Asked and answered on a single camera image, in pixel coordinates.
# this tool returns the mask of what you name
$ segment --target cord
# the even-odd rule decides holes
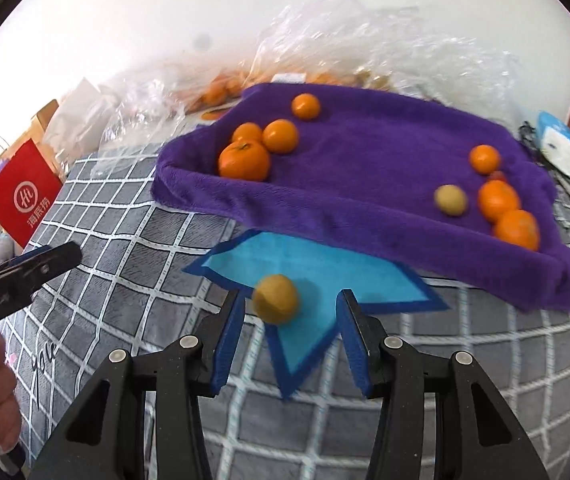
[[[535,129],[531,126],[531,124],[525,122],[518,129],[518,133],[520,135],[519,141],[521,145],[529,152],[532,160],[550,174],[555,183],[564,189],[565,194],[570,199],[570,191],[566,187],[570,187],[570,178],[561,171],[558,171],[558,169],[556,169],[556,167],[553,166],[540,151],[538,148],[538,143],[536,141]]]

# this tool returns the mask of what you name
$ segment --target blue star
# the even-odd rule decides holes
[[[354,291],[367,314],[445,310],[447,305],[408,267],[304,238],[249,230],[222,242],[184,269],[250,298],[268,274],[294,282],[300,310],[289,323],[265,323],[278,387],[287,398],[322,360],[338,334],[336,296]]]

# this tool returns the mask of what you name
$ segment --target metal pin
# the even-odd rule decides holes
[[[474,361],[474,358],[467,352],[458,352],[456,354],[456,361],[462,365],[470,365]]]
[[[180,346],[183,348],[194,348],[198,344],[198,338],[194,335],[185,335],[180,338]]]
[[[110,354],[110,361],[112,363],[119,363],[127,357],[127,353],[122,349],[112,350]]]
[[[402,339],[395,335],[385,337],[385,346],[387,348],[400,348],[402,346]]]

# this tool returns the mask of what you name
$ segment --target red bag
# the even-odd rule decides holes
[[[0,225],[18,245],[30,241],[62,186],[31,139],[2,168]]]

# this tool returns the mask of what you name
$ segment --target purple towel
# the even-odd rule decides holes
[[[290,102],[302,92],[320,99],[315,121],[292,116]],[[267,182],[216,176],[236,126],[278,118],[297,124],[300,143],[272,157]],[[491,236],[476,205],[485,177],[468,163],[478,144],[500,151],[523,209],[538,220],[540,252]],[[434,205],[443,184],[468,193],[462,217],[448,218]],[[215,124],[167,144],[152,194],[169,206],[431,270],[523,309],[570,310],[570,249],[554,220],[553,182],[503,127],[439,104],[334,86],[255,86]]]

